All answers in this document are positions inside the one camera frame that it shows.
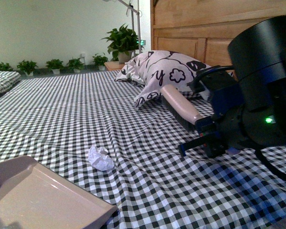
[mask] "brush bristles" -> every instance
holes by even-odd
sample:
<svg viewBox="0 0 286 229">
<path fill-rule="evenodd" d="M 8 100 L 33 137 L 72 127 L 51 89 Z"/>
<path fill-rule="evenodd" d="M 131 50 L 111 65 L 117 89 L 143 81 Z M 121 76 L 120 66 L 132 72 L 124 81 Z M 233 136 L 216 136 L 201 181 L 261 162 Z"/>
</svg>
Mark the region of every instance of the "brush bristles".
<svg viewBox="0 0 286 229">
<path fill-rule="evenodd" d="M 192 132 L 195 130 L 195 125 L 183 119 L 175 109 L 170 105 L 170 103 L 162 96 L 162 104 L 172 113 L 175 119 L 179 122 L 179 124 L 186 129 L 188 132 Z"/>
</svg>

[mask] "nightstand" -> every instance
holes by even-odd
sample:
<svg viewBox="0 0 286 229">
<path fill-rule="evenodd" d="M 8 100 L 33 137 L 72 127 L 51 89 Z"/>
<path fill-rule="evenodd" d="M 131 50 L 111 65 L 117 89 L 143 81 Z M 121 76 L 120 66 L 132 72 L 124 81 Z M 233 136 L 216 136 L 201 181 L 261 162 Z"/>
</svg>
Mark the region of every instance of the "nightstand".
<svg viewBox="0 0 286 229">
<path fill-rule="evenodd" d="M 121 70 L 125 64 L 118 61 L 105 62 L 105 66 L 109 71 Z"/>
</svg>

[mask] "black robotic camera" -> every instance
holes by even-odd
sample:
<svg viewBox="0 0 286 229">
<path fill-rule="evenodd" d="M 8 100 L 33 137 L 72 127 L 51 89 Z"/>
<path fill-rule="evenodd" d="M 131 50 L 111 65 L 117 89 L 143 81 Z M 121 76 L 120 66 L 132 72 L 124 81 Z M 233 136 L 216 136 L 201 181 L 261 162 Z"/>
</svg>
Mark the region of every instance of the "black robotic camera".
<svg viewBox="0 0 286 229">
<path fill-rule="evenodd" d="M 226 150 L 252 148 L 269 170 L 286 181 L 261 149 L 286 146 L 286 16 L 262 21 L 236 36 L 228 46 L 232 66 L 201 70 L 190 85 L 210 90 L 212 117 L 195 122 L 200 138 L 180 152 L 204 144 L 208 157 Z M 235 70 L 235 81 L 225 70 Z"/>
</svg>

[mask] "white wall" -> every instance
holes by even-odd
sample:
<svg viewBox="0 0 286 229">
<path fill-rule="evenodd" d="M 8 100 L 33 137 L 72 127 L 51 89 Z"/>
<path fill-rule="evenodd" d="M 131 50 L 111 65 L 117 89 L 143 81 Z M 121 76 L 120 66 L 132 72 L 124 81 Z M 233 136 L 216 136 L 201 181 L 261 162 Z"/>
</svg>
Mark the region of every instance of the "white wall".
<svg viewBox="0 0 286 229">
<path fill-rule="evenodd" d="M 24 59 L 43 68 L 46 61 L 61 59 L 66 64 L 82 52 L 86 54 L 86 64 L 92 63 L 96 53 L 104 52 L 111 58 L 107 53 L 110 43 L 101 38 L 124 23 L 131 28 L 126 9 L 116 0 L 0 0 L 0 62 L 8 62 L 16 69 Z M 148 51 L 150 1 L 141 0 L 140 10 L 144 51 Z"/>
</svg>

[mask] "potted plant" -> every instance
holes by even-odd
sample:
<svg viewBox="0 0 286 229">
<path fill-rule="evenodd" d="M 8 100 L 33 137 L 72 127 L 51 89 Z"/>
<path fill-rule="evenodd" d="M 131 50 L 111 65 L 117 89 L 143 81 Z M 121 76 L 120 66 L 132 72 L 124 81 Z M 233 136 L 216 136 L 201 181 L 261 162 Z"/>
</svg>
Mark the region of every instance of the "potted plant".
<svg viewBox="0 0 286 229">
<path fill-rule="evenodd" d="M 10 66 L 9 63 L 0 63 L 0 71 L 7 71 L 7 72 L 12 72 L 13 68 Z"/>
<path fill-rule="evenodd" d="M 99 70 L 105 70 L 105 62 L 108 61 L 108 58 L 105 56 L 99 55 L 98 53 L 93 56 L 95 66 L 98 66 Z"/>
<path fill-rule="evenodd" d="M 111 42 L 108 46 L 108 53 L 112 52 L 114 59 L 118 58 L 120 63 L 125 63 L 131 59 L 131 54 L 134 50 L 139 49 L 138 35 L 134 30 L 128 29 L 123 24 L 118 30 L 113 29 L 110 32 L 109 37 L 104 37 Z"/>
<path fill-rule="evenodd" d="M 69 69 L 74 70 L 75 73 L 80 73 L 81 69 L 84 68 L 84 64 L 81 62 L 80 58 L 72 58 L 67 65 L 69 66 Z"/>
<path fill-rule="evenodd" d="M 27 76 L 33 76 L 33 72 L 36 67 L 36 62 L 33 61 L 21 61 L 18 63 L 17 68 L 19 68 L 21 71 L 23 71 Z"/>
<path fill-rule="evenodd" d="M 60 59 L 52 59 L 46 62 L 46 67 L 53 71 L 54 74 L 59 74 L 60 70 L 63 68 L 62 62 Z"/>
</svg>

